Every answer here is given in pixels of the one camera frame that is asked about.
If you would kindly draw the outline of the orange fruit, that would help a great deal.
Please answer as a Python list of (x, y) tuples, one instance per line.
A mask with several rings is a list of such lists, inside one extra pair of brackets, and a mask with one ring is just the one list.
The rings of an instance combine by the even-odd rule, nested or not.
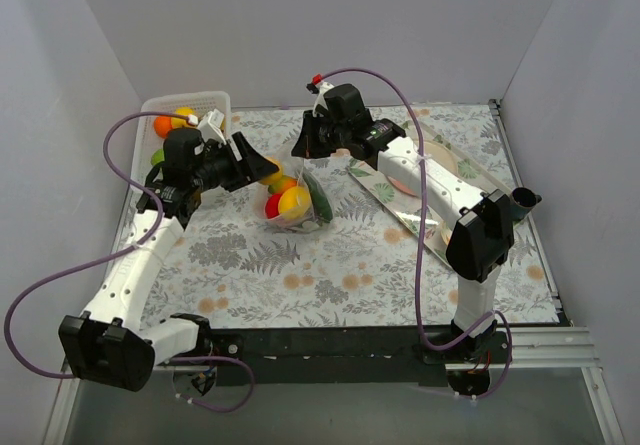
[(169, 116), (157, 116), (153, 122), (153, 129), (161, 139), (166, 139), (173, 130), (172, 118)]

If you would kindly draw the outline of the clear zip top bag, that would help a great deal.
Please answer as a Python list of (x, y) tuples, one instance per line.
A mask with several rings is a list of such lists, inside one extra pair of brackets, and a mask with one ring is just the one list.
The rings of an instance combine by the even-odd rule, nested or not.
[(289, 144), (269, 160), (278, 170), (259, 181), (252, 202), (256, 217), (278, 231), (311, 232), (328, 226), (333, 207), (307, 160), (292, 156)]

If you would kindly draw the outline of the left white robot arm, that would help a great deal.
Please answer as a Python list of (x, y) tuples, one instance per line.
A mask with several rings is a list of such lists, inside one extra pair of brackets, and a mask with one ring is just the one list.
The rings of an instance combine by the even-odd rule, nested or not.
[(156, 278), (201, 204), (203, 193), (233, 192), (277, 171), (236, 132), (225, 143), (195, 128), (169, 133), (164, 159), (140, 185), (142, 192), (123, 256), (117, 258), (80, 316), (67, 315), (58, 335), (73, 375), (130, 391), (140, 390), (154, 367), (176, 356), (193, 365), (213, 351), (207, 319), (179, 313), (142, 329), (141, 317)]

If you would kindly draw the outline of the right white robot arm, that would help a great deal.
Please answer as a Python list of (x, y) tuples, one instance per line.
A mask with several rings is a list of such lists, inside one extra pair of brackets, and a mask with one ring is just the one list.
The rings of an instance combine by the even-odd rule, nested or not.
[(464, 362), (479, 360), (496, 330), (497, 280), (514, 243), (509, 197), (465, 182), (425, 154), (422, 138), (412, 139), (388, 119), (374, 119), (355, 86), (316, 79), (307, 88), (316, 99), (303, 114), (292, 156), (327, 158), (346, 149), (410, 189), (443, 220), (451, 232), (445, 256), (457, 275), (458, 303), (449, 336), (421, 340), (433, 351), (453, 349)]

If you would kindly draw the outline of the orange green mango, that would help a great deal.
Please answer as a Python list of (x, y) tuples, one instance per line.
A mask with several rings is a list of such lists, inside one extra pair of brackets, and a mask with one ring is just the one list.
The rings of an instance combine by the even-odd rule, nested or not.
[(273, 157), (269, 157), (269, 160), (278, 167), (275, 173), (265, 179), (267, 191), (270, 195), (282, 194), (297, 185), (297, 180), (285, 173), (285, 167), (280, 161)]

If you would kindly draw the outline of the green cucumber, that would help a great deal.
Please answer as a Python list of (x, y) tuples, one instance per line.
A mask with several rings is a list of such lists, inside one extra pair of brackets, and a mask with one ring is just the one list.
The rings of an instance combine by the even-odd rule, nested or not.
[(303, 173), (303, 180), (311, 196), (315, 217), (322, 223), (331, 223), (334, 218), (333, 209), (321, 184), (310, 172)]

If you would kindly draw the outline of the red apple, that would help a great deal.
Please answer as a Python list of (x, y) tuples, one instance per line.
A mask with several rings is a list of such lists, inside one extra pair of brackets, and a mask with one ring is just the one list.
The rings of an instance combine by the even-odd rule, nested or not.
[(273, 219), (280, 215), (279, 203), (281, 198), (281, 194), (273, 194), (268, 198), (264, 207), (264, 212), (267, 219)]

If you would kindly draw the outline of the yellow lemon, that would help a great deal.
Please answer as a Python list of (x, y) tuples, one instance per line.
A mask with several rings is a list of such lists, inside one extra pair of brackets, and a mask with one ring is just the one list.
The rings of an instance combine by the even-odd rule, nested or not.
[(304, 216), (312, 205), (309, 191), (302, 186), (294, 186), (282, 194), (279, 203), (280, 216), (288, 220)]

